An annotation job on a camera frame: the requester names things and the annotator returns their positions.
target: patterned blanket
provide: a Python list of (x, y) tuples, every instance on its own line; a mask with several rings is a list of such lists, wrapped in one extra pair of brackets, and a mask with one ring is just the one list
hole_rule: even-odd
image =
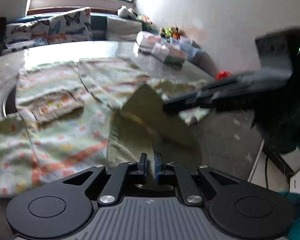
[[(0, 122), (0, 197), (96, 164), (109, 169), (113, 113), (145, 83), (167, 99), (205, 81), (154, 79), (125, 58), (83, 59), (21, 71), (18, 112)], [(197, 109), (180, 116), (189, 122), (206, 114)]]

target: black device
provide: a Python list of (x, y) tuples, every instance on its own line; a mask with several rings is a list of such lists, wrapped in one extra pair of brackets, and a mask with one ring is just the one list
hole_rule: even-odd
[[(259, 70), (168, 100), (163, 110), (169, 115), (198, 106), (217, 112), (250, 110), (254, 112), (252, 126), (257, 125), (266, 150), (291, 152), (300, 139), (300, 28), (269, 33), (255, 42), (262, 66)], [(280, 169), (291, 174), (292, 169), (285, 167)]]
[(139, 163), (97, 165), (16, 196), (7, 206), (15, 239), (276, 239), (293, 225), (285, 196), (208, 166), (189, 172), (161, 154), (156, 182), (174, 190), (140, 189), (147, 162), (142, 153)]

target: metal screw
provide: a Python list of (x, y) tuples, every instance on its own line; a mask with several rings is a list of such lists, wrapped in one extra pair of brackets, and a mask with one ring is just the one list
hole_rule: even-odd
[(202, 200), (202, 197), (197, 196), (197, 195), (191, 195), (191, 196), (187, 197), (187, 201), (189, 203), (199, 203), (199, 202), (201, 202), (201, 200)]
[(115, 197), (111, 195), (105, 195), (99, 198), (102, 203), (112, 203), (115, 201)]

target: folded cloth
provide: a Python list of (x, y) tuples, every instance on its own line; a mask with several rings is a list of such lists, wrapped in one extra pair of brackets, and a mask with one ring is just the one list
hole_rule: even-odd
[(137, 162), (142, 152), (147, 153), (146, 189), (151, 190), (167, 190), (155, 184), (154, 152), (160, 152), (164, 161), (182, 163), (189, 170), (201, 164), (200, 146), (189, 127), (178, 116), (165, 114), (163, 104), (153, 89), (146, 84), (141, 86), (114, 114), (107, 151), (111, 168), (119, 163)]
[(167, 64), (182, 65), (187, 58), (186, 53), (180, 50), (179, 47), (157, 42), (154, 44), (152, 54), (158, 60)]
[[(141, 89), (141, 98), (134, 95), (144, 84), (151, 89)], [(0, 196), (13, 196), (96, 164), (111, 168), (138, 160), (142, 151), (153, 152), (152, 144), (162, 149), (164, 158), (175, 159), (178, 153), (169, 154), (180, 151), (183, 157), (177, 160), (189, 161), (189, 168), (196, 166), (200, 154), (191, 147), (195, 142), (186, 124), (161, 112), (161, 98), (195, 88), (196, 84), (151, 78), (124, 58), (81, 60), (79, 65), (61, 62), (20, 71), (18, 112), (0, 122)], [(54, 114), (46, 115), (50, 107)], [(118, 112), (136, 129), (130, 130), (128, 138), (120, 132), (128, 126), (120, 121), (123, 125), (112, 147), (115, 141), (109, 137), (115, 138), (115, 126), (111, 123), (117, 123)]]
[(52, 122), (78, 108), (83, 108), (83, 103), (69, 91), (62, 90), (35, 101), (32, 104), (32, 113), (37, 122), (43, 124), (44, 122)]
[(139, 32), (136, 41), (140, 47), (153, 49), (156, 42), (161, 43), (161, 36), (149, 32)]

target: toy pile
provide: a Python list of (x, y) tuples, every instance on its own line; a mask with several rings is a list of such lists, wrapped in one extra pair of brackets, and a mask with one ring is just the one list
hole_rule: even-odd
[(161, 27), (160, 31), (159, 31), (159, 35), (163, 38), (174, 38), (179, 40), (181, 35), (183, 34), (182, 30), (178, 27), (170, 27), (170, 28), (163, 28)]
[(140, 32), (137, 36), (139, 50), (150, 53), (163, 63), (181, 65), (187, 59), (187, 54), (180, 46), (173, 46), (163, 41), (160, 35)]

